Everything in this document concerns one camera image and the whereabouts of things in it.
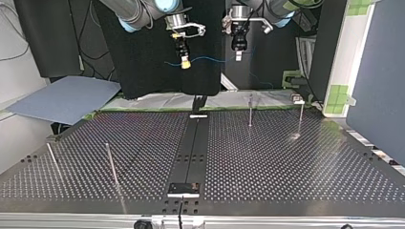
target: metal rod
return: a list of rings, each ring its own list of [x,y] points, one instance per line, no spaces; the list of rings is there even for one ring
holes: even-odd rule
[[[249,114],[249,127],[251,127],[251,126],[252,126],[253,109],[250,108],[249,110],[250,110],[250,114]]]
[[[304,105],[305,105],[305,103],[303,103],[303,104],[301,105],[300,123],[301,123],[301,121],[303,120]]]
[[[111,165],[111,170],[113,171],[114,181],[116,182],[117,185],[119,185],[117,172],[116,172],[116,166],[114,165],[113,155],[111,154],[111,150],[110,150],[110,144],[105,143],[105,149],[107,150],[108,158],[110,159],[110,165]]]
[[[249,127],[252,126],[253,122],[253,94],[249,98]]]
[[[51,154],[51,157],[52,157],[53,162],[54,162],[55,164],[57,164],[56,157],[54,157],[54,153],[53,153],[52,146],[51,146],[51,144],[50,144],[49,142],[47,143],[47,147],[48,147],[48,150],[49,150],[49,152],[50,152],[50,154]]]

